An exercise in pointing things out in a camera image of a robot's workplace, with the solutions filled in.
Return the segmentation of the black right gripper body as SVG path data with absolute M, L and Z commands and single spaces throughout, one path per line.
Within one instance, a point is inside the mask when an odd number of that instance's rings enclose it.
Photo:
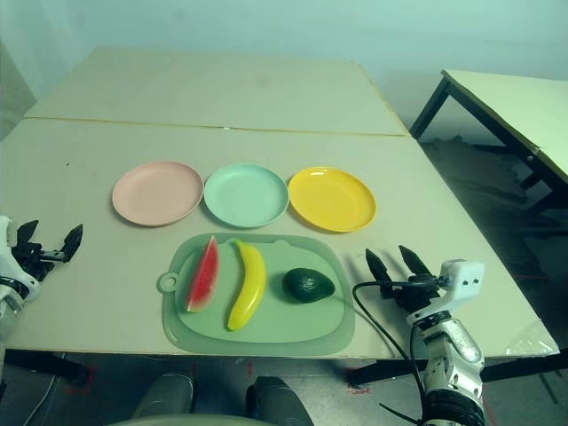
M 381 295 L 393 299 L 407 313 L 419 311 L 430 305 L 430 300 L 440 297 L 439 278 L 431 275 L 413 275 L 408 281 L 381 281 Z

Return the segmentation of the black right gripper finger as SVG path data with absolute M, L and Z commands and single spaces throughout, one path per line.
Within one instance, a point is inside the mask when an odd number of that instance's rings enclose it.
M 379 284 L 392 283 L 391 277 L 387 273 L 387 268 L 378 255 L 376 255 L 369 248 L 367 248 L 365 250 L 365 257 L 368 269 L 373 275 L 376 283 Z
M 426 280 L 430 279 L 430 270 L 416 253 L 414 253 L 410 248 L 407 248 L 403 245 L 399 245 L 398 249 L 402 256 L 403 262 L 415 277 Z

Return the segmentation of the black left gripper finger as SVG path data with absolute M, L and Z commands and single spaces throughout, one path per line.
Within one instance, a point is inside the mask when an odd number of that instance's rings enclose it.
M 78 225 L 72 229 L 67 237 L 64 239 L 64 245 L 61 249 L 63 253 L 63 260 L 70 261 L 75 252 L 81 245 L 83 238 L 83 225 Z
M 21 225 L 17 229 L 17 244 L 18 245 L 28 244 L 37 226 L 38 226 L 37 220 L 29 221 Z

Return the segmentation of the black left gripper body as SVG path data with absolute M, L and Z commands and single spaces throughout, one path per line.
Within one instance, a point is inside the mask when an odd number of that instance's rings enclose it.
M 62 261 L 60 250 L 43 250 L 41 244 L 34 242 L 13 247 L 12 255 L 20 267 L 37 280 L 44 280 L 54 263 Z

